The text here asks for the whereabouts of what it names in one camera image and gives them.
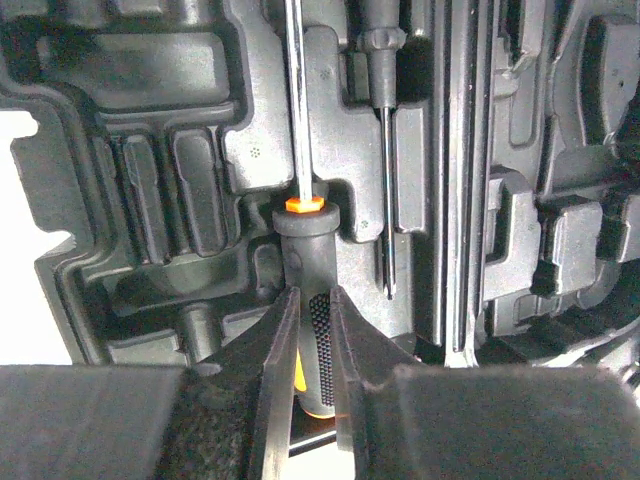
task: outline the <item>screwdriver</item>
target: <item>screwdriver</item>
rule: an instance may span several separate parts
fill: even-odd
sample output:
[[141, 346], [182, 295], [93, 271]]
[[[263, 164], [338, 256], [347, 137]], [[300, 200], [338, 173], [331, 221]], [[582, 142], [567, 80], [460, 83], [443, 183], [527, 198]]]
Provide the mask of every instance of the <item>screwdriver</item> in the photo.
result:
[[300, 334], [295, 388], [311, 416], [335, 414], [329, 338], [329, 291], [337, 284], [335, 232], [337, 205], [313, 195], [311, 132], [304, 63], [300, 0], [285, 0], [286, 56], [289, 73], [293, 156], [298, 197], [273, 212], [280, 234], [287, 285], [300, 288]]
[[363, 31], [358, 39], [367, 54], [371, 103], [380, 113], [382, 167], [384, 183], [384, 229], [382, 256], [384, 287], [389, 300], [396, 294], [395, 184], [393, 148], [393, 111], [396, 104], [396, 51], [402, 48], [406, 34], [400, 29], [399, 0], [361, 0]]

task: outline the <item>screwdriver shaft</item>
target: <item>screwdriver shaft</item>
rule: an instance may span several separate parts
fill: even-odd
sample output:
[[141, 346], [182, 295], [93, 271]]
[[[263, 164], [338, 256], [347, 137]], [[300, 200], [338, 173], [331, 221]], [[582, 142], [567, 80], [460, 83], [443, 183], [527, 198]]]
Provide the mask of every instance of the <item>screwdriver shaft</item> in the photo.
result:
[[382, 127], [382, 167], [384, 178], [384, 230], [382, 232], [383, 279], [387, 297], [392, 300], [396, 294], [396, 242], [395, 227], [395, 159], [393, 151], [393, 125], [391, 109], [380, 109]]
[[298, 196], [302, 202], [313, 197], [313, 167], [311, 163], [311, 131], [307, 104], [307, 78], [304, 63], [302, 6], [300, 0], [285, 0], [287, 32], [287, 65], [291, 95], [293, 128], [293, 159], [298, 181]]

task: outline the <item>white surface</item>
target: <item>white surface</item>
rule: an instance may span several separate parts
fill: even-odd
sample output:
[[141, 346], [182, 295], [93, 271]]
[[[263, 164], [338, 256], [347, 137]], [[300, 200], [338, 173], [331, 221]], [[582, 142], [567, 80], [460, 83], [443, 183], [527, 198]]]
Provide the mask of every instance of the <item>white surface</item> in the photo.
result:
[[[35, 226], [10, 152], [13, 138], [36, 131], [28, 113], [0, 112], [0, 365], [71, 363], [33, 268], [36, 258], [68, 234]], [[351, 456], [339, 453], [335, 443], [291, 458], [283, 475], [285, 480], [353, 477]]]

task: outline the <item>black plastic tool case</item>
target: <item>black plastic tool case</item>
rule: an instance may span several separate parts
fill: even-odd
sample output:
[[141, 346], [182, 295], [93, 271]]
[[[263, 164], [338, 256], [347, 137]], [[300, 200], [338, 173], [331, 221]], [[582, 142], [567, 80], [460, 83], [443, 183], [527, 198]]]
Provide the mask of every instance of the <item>black plastic tool case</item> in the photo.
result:
[[[357, 2], [303, 9], [316, 186], [363, 316], [425, 362], [632, 376], [636, 2], [402, 2], [393, 301]], [[0, 106], [39, 125], [13, 143], [22, 182], [37, 225], [72, 235], [36, 268], [73, 361], [192, 364], [255, 323], [284, 288], [271, 213], [294, 173], [282, 5], [2, 0], [0, 17]]]

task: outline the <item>screwdriver handle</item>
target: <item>screwdriver handle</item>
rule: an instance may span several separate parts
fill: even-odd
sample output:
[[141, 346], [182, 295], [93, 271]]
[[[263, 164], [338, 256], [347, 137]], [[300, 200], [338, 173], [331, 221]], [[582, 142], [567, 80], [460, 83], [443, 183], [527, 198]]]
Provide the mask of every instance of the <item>screwdriver handle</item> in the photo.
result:
[[332, 417], [329, 291], [338, 283], [335, 232], [340, 211], [329, 202], [318, 212], [276, 211], [273, 225], [280, 234], [286, 283], [300, 288], [298, 353], [303, 381], [296, 379], [298, 398], [310, 415]]
[[399, 0], [360, 0], [363, 31], [358, 46], [367, 54], [373, 108], [395, 108], [396, 51], [407, 35], [400, 29]]

